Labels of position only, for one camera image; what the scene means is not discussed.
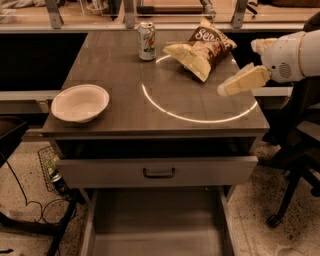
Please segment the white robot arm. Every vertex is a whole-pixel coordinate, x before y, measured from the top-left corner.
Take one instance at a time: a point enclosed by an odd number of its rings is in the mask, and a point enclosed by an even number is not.
[[[320,30],[300,31],[278,39],[256,39],[251,42],[251,47],[261,56],[262,65],[241,69],[219,85],[220,95],[262,87],[270,79],[285,83],[320,76]]]

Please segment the drawer handle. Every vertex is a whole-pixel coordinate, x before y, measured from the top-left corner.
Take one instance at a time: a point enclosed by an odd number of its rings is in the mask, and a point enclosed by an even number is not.
[[[143,176],[147,179],[170,179],[173,178],[175,174],[176,170],[174,168],[171,168],[170,173],[163,175],[148,173],[148,170],[146,168],[143,168]]]

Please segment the gray tabletop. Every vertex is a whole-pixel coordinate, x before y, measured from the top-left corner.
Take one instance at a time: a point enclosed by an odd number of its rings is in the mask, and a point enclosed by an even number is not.
[[[262,136],[269,125],[251,92],[221,97],[217,86],[238,70],[229,54],[203,83],[162,51],[193,31],[157,31],[157,59],[138,57],[137,32],[90,32],[62,89],[95,84],[107,108],[84,124],[49,115],[46,136]]]

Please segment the cabinet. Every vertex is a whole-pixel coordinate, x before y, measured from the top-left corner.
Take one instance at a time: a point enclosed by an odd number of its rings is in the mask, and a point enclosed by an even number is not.
[[[237,255],[227,200],[269,126],[251,92],[218,95],[238,70],[231,54],[202,83],[162,52],[192,33],[157,31],[149,62],[134,30],[86,37],[63,89],[97,84],[110,103],[88,123],[50,114],[42,129],[59,172],[87,200],[82,255]]]

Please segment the white bowl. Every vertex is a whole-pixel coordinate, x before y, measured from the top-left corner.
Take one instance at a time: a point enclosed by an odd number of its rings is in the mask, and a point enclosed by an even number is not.
[[[67,122],[85,123],[108,105],[109,94],[97,85],[82,84],[60,92],[51,105],[52,114]]]

